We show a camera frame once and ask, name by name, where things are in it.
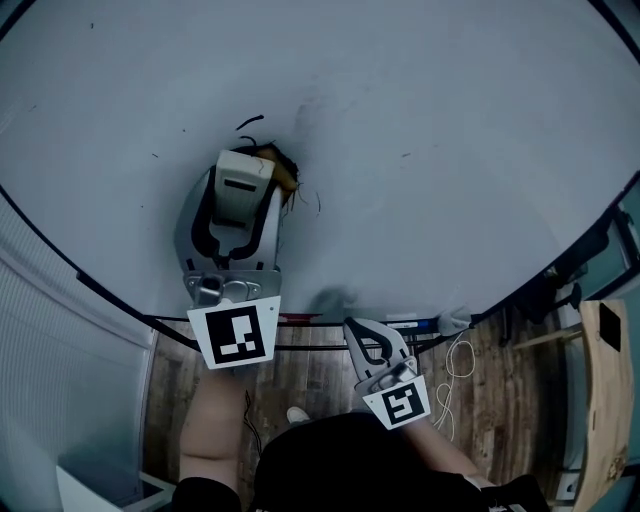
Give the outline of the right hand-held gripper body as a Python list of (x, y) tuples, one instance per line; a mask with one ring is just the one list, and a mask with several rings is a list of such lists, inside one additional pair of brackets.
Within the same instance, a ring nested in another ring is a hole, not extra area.
[(424, 376), (418, 374), (413, 356), (360, 382), (355, 391), (387, 430), (431, 413)]

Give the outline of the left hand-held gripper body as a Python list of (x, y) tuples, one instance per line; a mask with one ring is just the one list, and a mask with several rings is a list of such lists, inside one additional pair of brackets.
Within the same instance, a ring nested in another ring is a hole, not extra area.
[(223, 369), (273, 359), (281, 305), (276, 270), (190, 271), (187, 311), (206, 366)]

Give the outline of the beige whiteboard eraser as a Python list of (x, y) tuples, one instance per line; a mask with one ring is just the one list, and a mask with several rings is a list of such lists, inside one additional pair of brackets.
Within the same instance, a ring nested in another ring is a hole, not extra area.
[(271, 184), (280, 188), (282, 203), (297, 191), (299, 169), (275, 144), (268, 143), (222, 150), (214, 176), (212, 222), (247, 230)]

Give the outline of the white whiteboard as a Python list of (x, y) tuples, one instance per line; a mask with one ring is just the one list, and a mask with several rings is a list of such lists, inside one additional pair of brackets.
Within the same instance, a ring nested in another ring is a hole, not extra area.
[(36, 0), (0, 40), (0, 186), (142, 313), (250, 142), (299, 168), (285, 312), (482, 313), (640, 170), (640, 63), (587, 0)]

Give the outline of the person's left forearm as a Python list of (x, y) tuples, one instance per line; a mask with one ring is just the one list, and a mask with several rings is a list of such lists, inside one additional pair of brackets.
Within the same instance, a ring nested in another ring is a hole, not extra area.
[(201, 375), (179, 440), (179, 479), (205, 478), (238, 489), (246, 408), (243, 380), (227, 370)]

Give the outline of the person's right forearm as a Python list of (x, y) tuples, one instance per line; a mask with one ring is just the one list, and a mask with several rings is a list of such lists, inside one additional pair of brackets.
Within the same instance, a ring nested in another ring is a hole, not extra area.
[(430, 469), (463, 475), (480, 488), (494, 487), (471, 459), (446, 439), (427, 418), (404, 425), (400, 430)]

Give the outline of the white spray bottle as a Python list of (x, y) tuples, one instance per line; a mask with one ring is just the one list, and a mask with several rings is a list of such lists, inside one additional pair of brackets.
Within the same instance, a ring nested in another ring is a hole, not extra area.
[(472, 314), (467, 306), (448, 309), (437, 319), (438, 332), (442, 336), (453, 336), (467, 330), (472, 324)]

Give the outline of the person's black shirt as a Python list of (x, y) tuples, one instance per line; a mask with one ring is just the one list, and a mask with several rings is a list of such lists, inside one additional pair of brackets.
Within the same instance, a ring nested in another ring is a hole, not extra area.
[(536, 479), (484, 487), (429, 468), (408, 439), (372, 414), (295, 426), (263, 449), (249, 507), (205, 477), (182, 480), (172, 512), (551, 512)]

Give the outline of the black mesh office chair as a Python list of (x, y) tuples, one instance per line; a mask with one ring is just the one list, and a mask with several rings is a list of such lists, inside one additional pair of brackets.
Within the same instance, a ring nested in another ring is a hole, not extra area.
[(548, 314), (564, 305), (577, 307), (582, 298), (579, 284), (575, 284), (564, 299), (557, 300), (556, 296), (562, 288), (574, 282), (586, 269), (588, 261), (604, 251), (608, 244), (608, 227), (590, 229), (554, 265), (532, 279), (515, 295), (514, 307), (534, 324), (541, 324)]

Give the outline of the wooden side table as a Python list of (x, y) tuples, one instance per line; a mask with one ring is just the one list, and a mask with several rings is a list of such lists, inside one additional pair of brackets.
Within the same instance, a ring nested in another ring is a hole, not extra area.
[[(599, 304), (604, 302), (621, 319), (621, 351), (598, 336)], [(579, 304), (580, 322), (517, 343), (515, 350), (545, 343), (582, 341), (587, 385), (586, 439), (572, 500), (551, 501), (550, 506), (589, 510), (622, 477), (628, 461), (634, 408), (634, 374), (627, 310), (621, 299), (588, 300)]]

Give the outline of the black phone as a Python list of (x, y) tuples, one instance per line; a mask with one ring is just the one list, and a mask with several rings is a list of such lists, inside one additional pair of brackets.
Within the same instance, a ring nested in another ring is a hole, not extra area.
[(604, 302), (599, 304), (598, 336), (617, 352), (621, 351), (621, 319)]

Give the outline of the white table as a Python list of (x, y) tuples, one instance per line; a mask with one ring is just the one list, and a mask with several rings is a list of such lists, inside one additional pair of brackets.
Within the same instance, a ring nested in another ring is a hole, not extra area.
[(175, 485), (143, 471), (138, 472), (138, 477), (157, 491), (138, 501), (118, 506), (57, 466), (56, 478), (63, 512), (156, 512), (171, 503)]

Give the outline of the black framed glass door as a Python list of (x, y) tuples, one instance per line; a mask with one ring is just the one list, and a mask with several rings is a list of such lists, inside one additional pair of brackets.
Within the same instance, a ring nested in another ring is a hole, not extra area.
[(640, 286), (640, 186), (627, 192), (613, 208), (612, 222), (624, 271), (607, 284), (605, 298), (619, 297)]

